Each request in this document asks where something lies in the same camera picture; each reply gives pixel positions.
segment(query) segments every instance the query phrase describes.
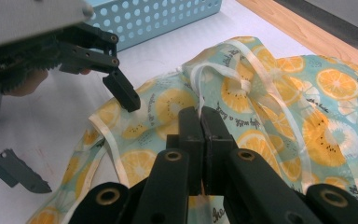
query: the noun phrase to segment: blue basket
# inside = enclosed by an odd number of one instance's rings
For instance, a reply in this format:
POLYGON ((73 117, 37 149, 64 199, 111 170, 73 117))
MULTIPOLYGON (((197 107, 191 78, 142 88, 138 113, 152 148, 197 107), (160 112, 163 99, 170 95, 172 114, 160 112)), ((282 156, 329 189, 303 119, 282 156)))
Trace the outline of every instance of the blue basket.
POLYGON ((88 24, 119 37, 123 50, 213 15, 222 0, 88 0, 94 15, 88 24))

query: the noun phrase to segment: patterned fabric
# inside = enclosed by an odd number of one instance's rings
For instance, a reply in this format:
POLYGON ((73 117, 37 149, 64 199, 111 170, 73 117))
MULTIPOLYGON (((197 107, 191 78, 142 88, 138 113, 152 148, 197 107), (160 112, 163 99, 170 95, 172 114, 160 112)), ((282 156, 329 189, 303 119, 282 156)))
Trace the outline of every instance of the patterned fabric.
MULTIPOLYGON (((358 199, 355 64, 315 55, 276 60, 257 38, 236 37, 137 91, 140 110, 128 113, 112 99, 89 118, 95 130, 30 223, 66 223, 105 151, 121 183, 147 177, 166 135, 178 133, 177 113, 189 106, 215 108, 238 146, 261 154, 291 188, 328 183, 358 199)), ((227 223, 223 198, 190 197, 188 223, 227 223)))

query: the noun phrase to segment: table surface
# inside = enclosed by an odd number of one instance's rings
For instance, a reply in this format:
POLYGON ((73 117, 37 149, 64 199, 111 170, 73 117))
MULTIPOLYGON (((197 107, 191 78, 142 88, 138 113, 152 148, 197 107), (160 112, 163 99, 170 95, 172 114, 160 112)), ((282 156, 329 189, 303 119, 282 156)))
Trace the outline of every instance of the table surface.
MULTIPOLYGON (((225 0, 220 12, 211 17, 121 51, 120 68, 137 88, 151 77, 174 70, 203 49, 239 35, 258 37, 276 58, 312 54, 235 0, 225 0)), ((4 96, 0 152, 13 148, 56 190, 74 146, 90 126, 89 115, 112 97, 102 83, 104 76, 96 72, 75 76, 52 70, 33 94, 4 96)), ((93 184, 105 181, 117 181, 107 158, 103 158, 93 184)), ((25 223, 50 195, 31 193, 22 185, 12 189, 0 179, 0 223, 25 223)))

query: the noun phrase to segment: cloth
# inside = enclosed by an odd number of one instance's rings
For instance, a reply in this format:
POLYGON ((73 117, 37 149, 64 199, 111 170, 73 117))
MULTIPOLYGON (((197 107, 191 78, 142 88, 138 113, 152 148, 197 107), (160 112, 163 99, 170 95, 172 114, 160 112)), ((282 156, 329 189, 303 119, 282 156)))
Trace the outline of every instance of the cloth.
MULTIPOLYGON (((146 178, 182 108, 215 108, 240 148, 261 154, 292 189, 327 183, 358 199, 358 66, 317 55, 275 59, 255 37, 204 50, 177 72, 148 80, 141 109, 116 99, 90 116, 62 185, 29 223, 67 223, 107 152, 119 181, 146 178)), ((189 198, 188 223, 227 223, 223 198, 189 198)))

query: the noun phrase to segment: bolt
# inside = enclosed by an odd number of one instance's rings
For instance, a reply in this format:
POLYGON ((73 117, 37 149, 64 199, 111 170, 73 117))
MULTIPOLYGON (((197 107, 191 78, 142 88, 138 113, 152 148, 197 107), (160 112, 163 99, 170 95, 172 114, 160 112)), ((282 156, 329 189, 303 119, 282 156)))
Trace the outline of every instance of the bolt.
POLYGON ((92 6, 90 5, 86 5, 85 7, 83 7, 83 15, 85 17, 91 17, 92 15, 94 15, 94 8, 92 8, 92 6))

